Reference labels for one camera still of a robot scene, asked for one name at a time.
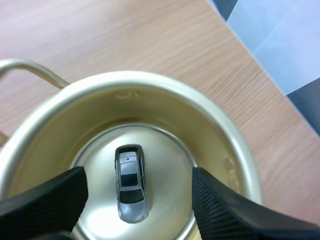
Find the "metal cup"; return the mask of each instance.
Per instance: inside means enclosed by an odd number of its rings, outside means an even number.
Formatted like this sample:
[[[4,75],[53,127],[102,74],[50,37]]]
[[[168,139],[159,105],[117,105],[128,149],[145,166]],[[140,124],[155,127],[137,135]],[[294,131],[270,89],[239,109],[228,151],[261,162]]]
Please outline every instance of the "metal cup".
[[[227,115],[197,90],[140,71],[108,72],[72,84],[31,61],[0,61],[63,88],[40,105],[0,153],[0,197],[84,166],[89,198],[73,230],[79,240],[201,239],[192,212],[192,166],[262,203],[250,150]],[[3,142],[7,139],[1,134]],[[115,150],[142,146],[149,215],[129,224],[117,209]]]

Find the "wooden table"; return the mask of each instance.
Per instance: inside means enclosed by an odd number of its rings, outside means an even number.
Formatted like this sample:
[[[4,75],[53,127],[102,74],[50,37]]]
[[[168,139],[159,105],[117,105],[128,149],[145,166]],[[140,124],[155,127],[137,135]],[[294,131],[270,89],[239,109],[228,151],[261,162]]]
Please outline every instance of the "wooden table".
[[[181,80],[224,109],[255,156],[264,204],[320,224],[320,141],[204,0],[3,0],[0,58],[37,61],[69,82],[118,70]],[[0,86],[11,135],[57,89],[25,71]]]

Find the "textured gripper pad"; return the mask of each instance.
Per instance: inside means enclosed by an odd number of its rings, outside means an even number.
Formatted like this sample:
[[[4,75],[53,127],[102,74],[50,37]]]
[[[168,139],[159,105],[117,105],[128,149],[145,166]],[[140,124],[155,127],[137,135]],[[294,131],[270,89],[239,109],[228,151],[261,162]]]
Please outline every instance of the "textured gripper pad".
[[[0,239],[31,239],[71,232],[88,199],[83,167],[75,167],[0,202]]]
[[[203,240],[320,240],[317,225],[258,205],[199,167],[192,170],[192,209]]]

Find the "car windshield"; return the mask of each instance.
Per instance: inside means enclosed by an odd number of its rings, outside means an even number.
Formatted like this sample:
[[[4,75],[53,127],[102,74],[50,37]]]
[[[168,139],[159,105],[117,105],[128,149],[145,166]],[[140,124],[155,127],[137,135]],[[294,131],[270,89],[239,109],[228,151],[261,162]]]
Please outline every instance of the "car windshield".
[[[120,202],[123,204],[134,204],[144,199],[141,189],[120,192]]]
[[[137,185],[138,185],[138,175],[136,173],[121,175],[122,187],[132,187]]]

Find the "cup handle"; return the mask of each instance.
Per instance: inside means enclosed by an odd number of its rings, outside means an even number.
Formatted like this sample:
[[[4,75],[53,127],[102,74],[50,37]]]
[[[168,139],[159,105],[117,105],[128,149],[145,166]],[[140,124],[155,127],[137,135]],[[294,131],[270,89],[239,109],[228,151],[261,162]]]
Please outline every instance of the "cup handle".
[[[61,77],[56,75],[54,72],[48,68],[27,59],[20,58],[10,58],[5,60],[0,60],[0,80],[4,74],[12,69],[24,69],[27,70],[40,78],[46,80],[53,86],[63,89],[68,86],[70,83],[63,80]],[[8,137],[0,131],[0,148],[6,143]]]

